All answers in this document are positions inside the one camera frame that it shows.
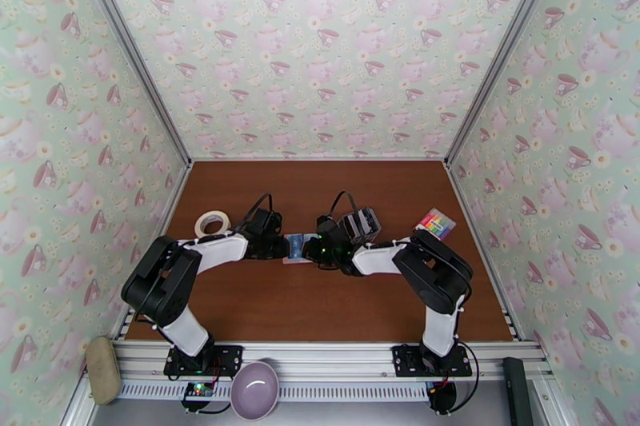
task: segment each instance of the sponge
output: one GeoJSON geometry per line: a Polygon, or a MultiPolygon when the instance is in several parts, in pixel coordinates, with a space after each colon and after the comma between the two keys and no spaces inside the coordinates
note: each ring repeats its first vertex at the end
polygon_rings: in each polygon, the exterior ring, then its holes
{"type": "Polygon", "coordinates": [[[99,336],[91,341],[86,349],[86,370],[96,404],[108,404],[118,397],[122,381],[111,340],[99,336]]]}

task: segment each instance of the floral wallpaper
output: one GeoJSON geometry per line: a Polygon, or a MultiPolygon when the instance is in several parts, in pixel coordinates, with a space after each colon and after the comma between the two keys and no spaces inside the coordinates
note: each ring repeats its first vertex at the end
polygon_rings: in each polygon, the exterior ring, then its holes
{"type": "Polygon", "coordinates": [[[93,0],[0,0],[0,424],[57,424],[182,167],[93,0]]]}
{"type": "Polygon", "coordinates": [[[519,0],[118,0],[192,157],[442,157],[519,0]]]}
{"type": "Polygon", "coordinates": [[[640,0],[541,0],[454,170],[580,424],[640,424],[640,0]]]}

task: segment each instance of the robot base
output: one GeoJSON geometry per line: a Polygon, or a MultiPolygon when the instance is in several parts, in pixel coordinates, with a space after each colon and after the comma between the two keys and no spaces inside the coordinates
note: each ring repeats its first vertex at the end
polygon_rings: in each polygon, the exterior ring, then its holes
{"type": "Polygon", "coordinates": [[[242,366],[242,346],[216,345],[214,339],[202,348],[197,356],[188,356],[177,347],[169,350],[164,374],[169,377],[181,376],[235,376],[242,366]]]}
{"type": "Polygon", "coordinates": [[[456,344],[444,357],[423,344],[391,347],[396,377],[471,377],[471,364],[465,348],[456,344]]]}

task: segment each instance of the masking tape roll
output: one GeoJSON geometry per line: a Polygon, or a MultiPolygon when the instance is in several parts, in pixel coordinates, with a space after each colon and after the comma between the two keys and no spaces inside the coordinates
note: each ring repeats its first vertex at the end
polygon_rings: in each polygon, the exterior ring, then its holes
{"type": "Polygon", "coordinates": [[[210,212],[203,213],[195,222],[195,235],[199,238],[204,237],[205,235],[218,235],[219,233],[223,233],[229,230],[231,227],[231,222],[229,221],[228,216],[224,212],[219,212],[217,210],[211,210],[210,212]],[[217,232],[213,234],[208,234],[205,232],[205,227],[208,226],[211,222],[222,222],[222,227],[217,232]]]}

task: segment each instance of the brown tabletop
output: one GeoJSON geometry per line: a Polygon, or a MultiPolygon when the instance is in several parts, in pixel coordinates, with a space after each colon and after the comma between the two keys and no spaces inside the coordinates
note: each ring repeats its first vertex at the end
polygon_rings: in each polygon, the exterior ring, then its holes
{"type": "MultiPolygon", "coordinates": [[[[374,208],[379,241],[410,235],[436,207],[457,222],[445,242],[474,269],[474,295],[460,319],[463,340],[511,340],[502,310],[446,172],[427,161],[199,162],[189,176],[168,235],[194,237],[194,223],[219,209],[239,222],[264,192],[283,215],[284,233],[315,230],[339,190],[374,208]]],[[[349,211],[348,200],[336,214],[349,211]]],[[[196,280],[190,308],[217,340],[418,341],[425,309],[399,275],[348,277],[313,264],[240,261],[196,280]]],[[[161,340],[148,325],[132,324],[130,339],[161,340]]]]}

